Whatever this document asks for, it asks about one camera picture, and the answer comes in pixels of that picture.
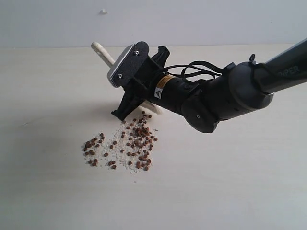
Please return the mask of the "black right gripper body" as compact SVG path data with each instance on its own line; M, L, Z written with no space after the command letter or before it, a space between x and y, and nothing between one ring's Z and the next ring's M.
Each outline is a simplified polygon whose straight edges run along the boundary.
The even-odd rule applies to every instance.
M146 100L156 105L168 105L166 90L157 86L165 76L162 69L150 69L150 56L141 65L137 73L123 86L125 92L146 96Z

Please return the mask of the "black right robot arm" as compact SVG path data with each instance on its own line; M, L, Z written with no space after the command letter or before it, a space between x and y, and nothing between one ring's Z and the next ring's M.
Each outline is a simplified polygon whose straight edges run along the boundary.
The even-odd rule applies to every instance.
M290 47L265 63L254 55L240 64L219 68L206 61L182 65L170 73L170 55L160 46L149 56L146 42L125 48L107 74L124 95L113 115L120 120L143 102L151 102L178 115L197 131L212 133L219 122L267 107L273 95L307 81L307 43Z

